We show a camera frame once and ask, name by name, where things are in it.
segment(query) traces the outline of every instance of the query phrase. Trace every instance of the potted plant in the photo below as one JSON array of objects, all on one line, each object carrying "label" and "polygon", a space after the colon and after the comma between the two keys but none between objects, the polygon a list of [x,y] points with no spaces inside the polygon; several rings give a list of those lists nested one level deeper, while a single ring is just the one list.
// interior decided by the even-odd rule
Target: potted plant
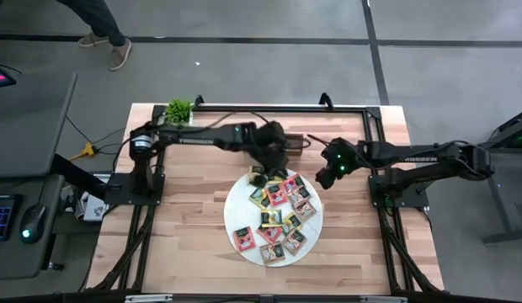
[{"label": "potted plant", "polygon": [[168,123],[176,126],[192,125],[193,106],[190,101],[173,99],[166,108],[166,119]]}]

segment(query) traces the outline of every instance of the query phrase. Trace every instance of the dark pants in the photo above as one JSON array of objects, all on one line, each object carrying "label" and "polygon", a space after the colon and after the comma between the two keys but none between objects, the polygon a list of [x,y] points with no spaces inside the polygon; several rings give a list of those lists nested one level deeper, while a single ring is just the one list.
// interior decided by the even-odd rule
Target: dark pants
[{"label": "dark pants", "polygon": [[76,13],[79,18],[91,27],[98,37],[109,37],[109,43],[114,46],[125,44],[113,15],[104,0],[57,0]]}]

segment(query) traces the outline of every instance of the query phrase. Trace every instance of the person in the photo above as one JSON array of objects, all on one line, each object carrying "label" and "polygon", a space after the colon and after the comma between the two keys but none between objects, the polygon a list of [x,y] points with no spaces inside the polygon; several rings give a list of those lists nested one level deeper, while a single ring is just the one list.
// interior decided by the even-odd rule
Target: person
[{"label": "person", "polygon": [[91,33],[78,41],[81,47],[94,47],[109,42],[113,46],[109,69],[117,71],[126,64],[132,51],[132,42],[122,35],[104,0],[57,1],[68,6],[91,27]]}]

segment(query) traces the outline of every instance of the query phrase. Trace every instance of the computer mouse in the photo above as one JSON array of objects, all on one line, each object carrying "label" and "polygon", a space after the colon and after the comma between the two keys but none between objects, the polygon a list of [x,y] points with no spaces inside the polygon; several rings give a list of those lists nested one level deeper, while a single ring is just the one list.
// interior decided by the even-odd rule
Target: computer mouse
[{"label": "computer mouse", "polygon": [[45,206],[30,206],[19,223],[19,237],[25,244],[35,243],[44,233]]}]

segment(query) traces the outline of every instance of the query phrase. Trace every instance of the white round plate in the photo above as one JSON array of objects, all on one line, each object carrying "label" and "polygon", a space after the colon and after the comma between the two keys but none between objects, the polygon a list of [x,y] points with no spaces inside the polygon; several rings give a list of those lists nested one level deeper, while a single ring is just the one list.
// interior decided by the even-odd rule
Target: white round plate
[{"label": "white round plate", "polygon": [[[289,176],[293,176],[296,173],[287,170]],[[313,186],[302,177],[304,184],[306,185],[306,189],[312,197],[310,198],[310,203],[315,208],[317,213],[309,218],[306,222],[302,222],[301,233],[306,236],[306,244],[304,247],[295,255],[284,248],[285,251],[285,260],[268,264],[266,266],[270,267],[281,267],[285,265],[292,264],[306,256],[312,247],[317,242],[319,238],[319,234],[321,234],[322,229],[322,205],[321,200],[319,199],[319,195]],[[253,236],[255,237],[255,247],[248,249],[244,252],[239,252],[243,257],[247,260],[254,262],[259,265],[265,266],[263,262],[263,257],[261,257],[261,252],[259,248],[265,244],[269,244],[264,238],[262,238],[256,230],[259,225],[261,225],[261,209],[254,204],[254,202],[250,201],[248,197],[253,193],[255,187],[248,183],[248,176],[244,175],[242,178],[238,179],[238,181],[233,185],[231,190],[229,191],[229,195],[226,199],[226,205],[224,206],[224,221],[226,223],[226,231],[229,236],[229,241],[237,250],[237,245],[235,244],[235,240],[233,239],[233,232],[244,228],[246,226],[250,226],[252,229]],[[293,207],[290,202],[279,205],[275,208],[272,206],[269,209],[277,209],[281,210],[282,217],[285,218],[291,211],[293,211]],[[282,233],[278,240],[283,241],[285,238]]]}]

